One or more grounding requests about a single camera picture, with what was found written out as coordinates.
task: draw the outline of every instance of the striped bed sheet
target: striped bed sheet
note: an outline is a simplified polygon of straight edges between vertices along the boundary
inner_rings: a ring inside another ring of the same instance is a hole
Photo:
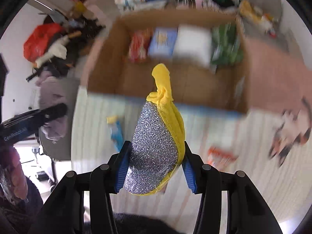
[[[104,96],[88,93],[80,86],[72,128],[72,168],[77,173],[89,172],[107,163],[116,153],[110,139],[106,117],[124,117],[124,139],[132,140],[143,99]],[[278,222],[295,216],[307,203],[312,180],[311,140],[303,147],[294,147],[285,163],[278,168],[278,159],[268,159],[274,129],[280,117],[268,112],[252,110],[246,117],[219,115],[197,108],[179,106],[185,123],[186,141],[193,153],[207,161],[207,150],[215,145],[231,150],[238,159],[226,169],[234,173],[243,170],[258,188]],[[192,233],[200,195],[188,189],[182,167],[169,181],[165,193],[135,196],[124,188],[111,195],[113,211],[156,217],[183,233]],[[220,233],[226,233],[227,194],[222,194]]]

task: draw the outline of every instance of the screw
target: screw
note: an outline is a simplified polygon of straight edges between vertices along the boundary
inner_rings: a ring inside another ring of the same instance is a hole
[[[109,168],[110,166],[108,165],[108,164],[103,164],[103,165],[101,165],[101,167],[100,167],[100,169],[102,170],[102,171],[105,171],[105,170],[108,170],[108,168]]]
[[[66,173],[66,177],[71,178],[75,175],[74,171],[69,171],[68,173]]]
[[[238,171],[236,174],[238,177],[245,177],[245,173],[243,171]]]
[[[211,169],[211,165],[208,165],[208,164],[203,164],[202,165],[202,168],[206,171],[210,170]]]

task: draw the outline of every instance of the person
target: person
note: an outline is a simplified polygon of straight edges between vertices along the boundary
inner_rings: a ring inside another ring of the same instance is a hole
[[[5,234],[27,234],[40,213],[43,201],[34,183],[24,175],[20,157],[13,147],[9,149],[12,170],[9,178],[12,192],[20,199],[12,205],[0,187],[0,230]],[[145,216],[114,214],[118,234],[179,234],[163,221]],[[85,223],[84,234],[92,234],[90,223]]]

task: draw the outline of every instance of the brown cardboard box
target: brown cardboard box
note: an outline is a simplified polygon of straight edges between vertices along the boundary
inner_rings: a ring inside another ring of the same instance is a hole
[[[88,91],[146,98],[151,91],[156,90],[152,69],[158,63],[164,63],[170,71],[175,102],[245,113],[248,110],[244,100],[247,96],[246,87],[243,90],[237,87],[241,85],[242,78],[245,84],[248,81],[248,55],[242,36],[244,60],[233,68],[218,69],[216,74],[187,61],[159,59],[134,64],[125,62],[124,59],[128,53],[131,34],[136,30],[178,27],[180,24],[210,29],[228,22],[235,22],[235,16],[196,9],[139,11],[118,18],[89,77]]]

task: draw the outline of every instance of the green cloth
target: green cloth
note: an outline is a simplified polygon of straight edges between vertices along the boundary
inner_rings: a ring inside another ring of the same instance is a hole
[[[217,65],[217,67],[233,66],[243,60],[243,50],[234,23],[214,27],[212,39],[212,64]]]

